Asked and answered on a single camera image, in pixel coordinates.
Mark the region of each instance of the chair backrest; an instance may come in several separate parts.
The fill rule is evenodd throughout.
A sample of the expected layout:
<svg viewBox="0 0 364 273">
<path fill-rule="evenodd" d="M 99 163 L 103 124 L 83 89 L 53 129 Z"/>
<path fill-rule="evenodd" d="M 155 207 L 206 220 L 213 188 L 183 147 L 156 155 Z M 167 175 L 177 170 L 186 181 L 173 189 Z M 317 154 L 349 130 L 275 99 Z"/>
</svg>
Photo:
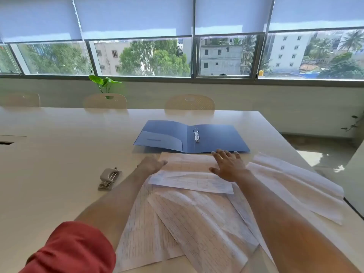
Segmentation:
<svg viewBox="0 0 364 273">
<path fill-rule="evenodd" d="M 215 102 L 203 95 L 179 95 L 167 100 L 165 109 L 215 110 Z"/>
<path fill-rule="evenodd" d="M 0 98 L 2 106 L 40 107 L 37 93 L 11 93 Z"/>
<path fill-rule="evenodd" d="M 114 108 L 126 109 L 125 96 L 114 93 L 94 94 L 86 97 L 83 101 L 84 108 Z"/>
</svg>

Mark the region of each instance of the chair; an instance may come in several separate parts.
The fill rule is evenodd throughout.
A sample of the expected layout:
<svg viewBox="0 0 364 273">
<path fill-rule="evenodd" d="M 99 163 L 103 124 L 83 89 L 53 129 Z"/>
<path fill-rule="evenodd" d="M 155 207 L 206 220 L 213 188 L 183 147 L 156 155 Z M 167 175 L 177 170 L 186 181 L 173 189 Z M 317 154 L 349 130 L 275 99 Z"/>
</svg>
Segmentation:
<svg viewBox="0 0 364 273">
<path fill-rule="evenodd" d="M 167 100 L 165 109 L 215 110 L 215 102 L 203 95 L 179 95 Z"/>
<path fill-rule="evenodd" d="M 126 109 L 127 101 L 125 96 L 114 93 L 94 94 L 83 101 L 84 108 L 114 108 Z"/>
<path fill-rule="evenodd" d="M 37 93 L 11 93 L 0 98 L 2 106 L 40 107 Z"/>
</svg>

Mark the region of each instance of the roller blind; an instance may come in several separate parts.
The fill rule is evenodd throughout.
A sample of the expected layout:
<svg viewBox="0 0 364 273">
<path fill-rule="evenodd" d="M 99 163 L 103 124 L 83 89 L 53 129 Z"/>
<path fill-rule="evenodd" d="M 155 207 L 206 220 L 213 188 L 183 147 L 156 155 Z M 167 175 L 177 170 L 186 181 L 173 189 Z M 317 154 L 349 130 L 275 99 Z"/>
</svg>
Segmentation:
<svg viewBox="0 0 364 273">
<path fill-rule="evenodd" d="M 364 26 L 364 0 L 275 0 L 270 31 Z"/>
<path fill-rule="evenodd" d="M 81 39 L 72 0 L 1 0 L 4 42 Z"/>
<path fill-rule="evenodd" d="M 265 31 L 272 0 L 196 0 L 197 35 Z"/>
<path fill-rule="evenodd" d="M 193 0 L 75 0 L 84 39 L 192 35 Z"/>
</svg>

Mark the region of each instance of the white conference table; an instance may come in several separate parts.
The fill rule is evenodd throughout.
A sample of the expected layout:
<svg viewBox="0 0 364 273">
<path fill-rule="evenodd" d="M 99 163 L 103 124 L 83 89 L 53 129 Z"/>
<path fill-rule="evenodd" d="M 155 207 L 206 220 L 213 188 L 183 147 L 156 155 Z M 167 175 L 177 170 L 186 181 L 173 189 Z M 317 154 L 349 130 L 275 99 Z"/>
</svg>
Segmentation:
<svg viewBox="0 0 364 273">
<path fill-rule="evenodd" d="M 19 271 L 57 225 L 73 220 L 104 194 L 97 187 L 105 168 L 118 167 L 124 178 L 146 152 L 156 151 L 133 145 L 147 120 L 232 124 L 252 151 L 243 155 L 245 161 L 260 151 L 312 170 L 257 111 L 0 107 L 0 135 L 19 136 L 0 136 L 0 141 L 15 141 L 0 145 L 2 273 Z M 364 256 L 364 221 L 348 205 L 342 226 L 320 218 L 359 256 Z M 359 269 L 364 271 L 364 261 Z M 131 271 L 195 272 L 186 257 Z M 277 272 L 259 248 L 243 272 L 262 271 Z"/>
</svg>

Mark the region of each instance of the red shirt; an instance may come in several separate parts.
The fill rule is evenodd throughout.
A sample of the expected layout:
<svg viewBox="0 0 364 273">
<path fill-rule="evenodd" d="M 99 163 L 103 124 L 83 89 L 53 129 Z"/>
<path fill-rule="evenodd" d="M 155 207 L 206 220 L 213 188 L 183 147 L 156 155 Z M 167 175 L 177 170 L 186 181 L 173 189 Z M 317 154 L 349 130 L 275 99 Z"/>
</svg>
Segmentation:
<svg viewBox="0 0 364 273">
<path fill-rule="evenodd" d="M 77 221 L 59 225 L 20 273 L 111 273 L 116 255 L 96 228 Z"/>
</svg>

